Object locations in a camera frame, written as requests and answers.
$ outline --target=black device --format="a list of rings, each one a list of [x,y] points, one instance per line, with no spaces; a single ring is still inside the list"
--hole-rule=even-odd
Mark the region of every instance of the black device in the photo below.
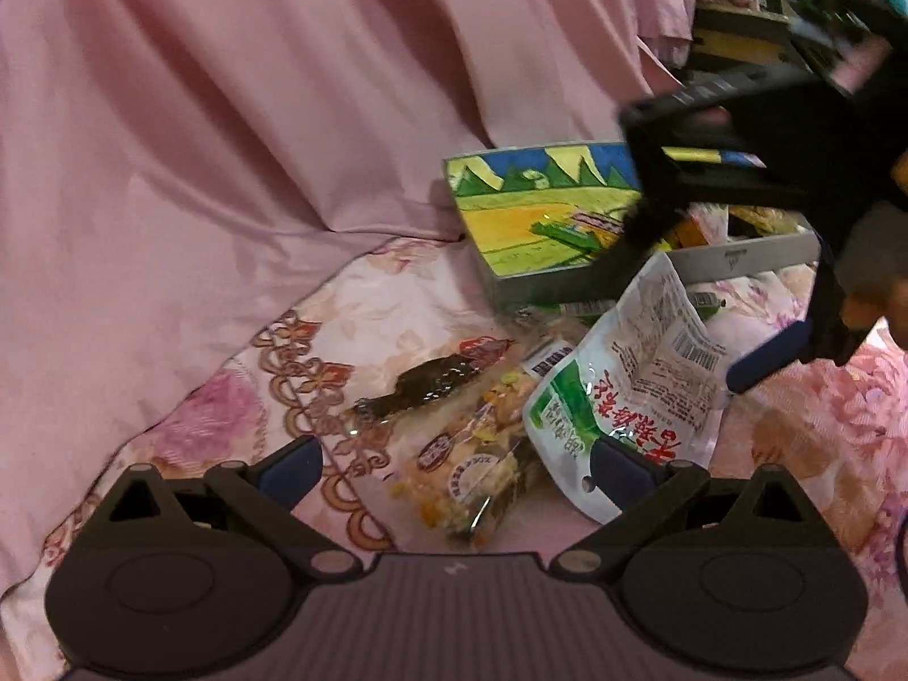
[[[132,466],[53,574],[71,681],[187,678],[840,681],[864,583],[796,480],[714,480],[614,439],[625,510],[546,569],[534,554],[381,554],[369,570],[289,513],[315,439],[198,480]]]
[[[716,120],[716,108],[723,120]],[[908,196],[892,175],[908,148],[906,114],[908,49],[895,49],[855,94],[823,75],[778,64],[743,67],[631,105],[620,120],[643,197],[624,235],[592,264],[595,296],[620,297],[694,202],[792,209],[804,215],[822,249],[807,317],[734,364],[728,388],[746,391],[798,359],[846,364],[869,330],[843,324],[846,293],[836,263],[852,228],[872,209],[908,212]],[[762,165],[678,161],[666,146],[743,152]]]

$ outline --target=green label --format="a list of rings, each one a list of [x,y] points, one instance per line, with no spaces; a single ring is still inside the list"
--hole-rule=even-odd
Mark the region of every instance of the green label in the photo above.
[[[577,361],[571,361],[555,374],[530,407],[529,416],[539,430],[548,430],[556,439],[564,440],[565,450],[575,457],[589,453],[593,443],[603,435],[580,381]]]

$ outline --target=transparent plastic bag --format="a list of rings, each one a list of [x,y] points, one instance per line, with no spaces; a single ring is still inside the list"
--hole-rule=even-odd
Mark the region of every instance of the transparent plastic bag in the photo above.
[[[522,411],[539,381],[582,337],[583,327],[566,327],[575,330],[571,341],[555,325],[528,354],[524,346],[513,347],[456,403],[448,403],[442,427],[431,427],[438,418],[408,413],[394,472],[383,480],[351,480],[398,550],[480,551],[507,510],[544,474]]]
[[[387,424],[410,409],[443,400],[495,365],[514,342],[489,336],[471,338],[462,341],[456,353],[404,371],[392,392],[359,400],[344,413],[348,432]]]
[[[728,214],[733,235],[759,238],[798,232],[797,215],[784,209],[735,205],[728,208]]]
[[[705,310],[721,306],[707,294],[698,301]],[[619,508],[590,486],[596,441],[611,436],[653,462],[707,466],[730,360],[708,335],[669,257],[657,254],[536,388],[524,425],[565,496],[605,524]]]

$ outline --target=snack bag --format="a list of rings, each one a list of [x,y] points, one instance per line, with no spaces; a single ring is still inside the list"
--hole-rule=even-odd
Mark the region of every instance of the snack bag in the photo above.
[[[511,314],[517,320],[527,320],[528,324],[540,324],[543,321],[551,323],[570,318],[589,329],[613,306],[615,306],[615,302],[612,300],[590,300],[589,302],[567,302],[560,305],[521,306],[521,308],[513,309]]]
[[[729,233],[743,238],[763,238],[799,232],[793,212],[771,207],[732,206],[728,208]]]
[[[700,322],[706,322],[725,306],[725,300],[720,300],[719,295],[712,291],[689,291],[687,299],[693,305]]]
[[[688,214],[689,220],[696,224],[704,243],[690,243],[681,247],[693,245],[721,246],[728,243],[728,207],[725,205],[691,205]]]
[[[379,485],[353,480],[398,549],[480,551],[507,509],[544,468],[527,438],[523,407],[574,345],[548,338],[516,367],[496,372],[480,396],[426,438],[412,436]]]
[[[592,233],[603,249],[614,246],[619,236],[624,235],[623,220],[601,212],[578,211],[574,213],[572,220],[584,232]]]
[[[710,340],[669,257],[646,262],[619,303],[543,380],[524,409],[539,457],[565,495],[605,523],[619,509],[591,487],[589,453],[611,436],[658,463],[708,465],[731,356]]]
[[[369,430],[414,407],[443,400],[500,361],[513,343],[489,336],[471,338],[460,343],[457,353],[404,371],[390,394],[358,400],[343,414],[348,432]]]

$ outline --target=floral bedsheet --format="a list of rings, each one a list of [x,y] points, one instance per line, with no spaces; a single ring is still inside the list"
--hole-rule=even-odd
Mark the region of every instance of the floral bedsheet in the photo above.
[[[165,477],[201,476],[224,459],[254,463],[291,439],[323,445],[321,483],[295,509],[307,524],[369,561],[392,549],[345,475],[393,468],[380,432],[342,434],[338,415],[359,397],[392,387],[402,371],[451,353],[464,338],[496,334],[463,243],[394,241],[349,265],[263,329],[161,424],[122,448],[83,503],[53,531],[37,571],[0,604],[21,681],[65,671],[44,616],[53,568],[107,489],[131,463]],[[709,327],[747,350],[804,313],[812,283],[798,267],[712,285],[728,306]],[[899,638],[908,607],[896,581],[893,540],[908,508],[908,356],[878,327],[855,359],[793,365],[725,412],[711,471],[744,477],[781,461],[804,484],[850,551],[871,608],[849,662],[865,681],[908,678]],[[537,550],[549,559],[595,529],[554,486],[527,495],[499,530],[494,548]],[[357,638],[348,639],[356,652]]]

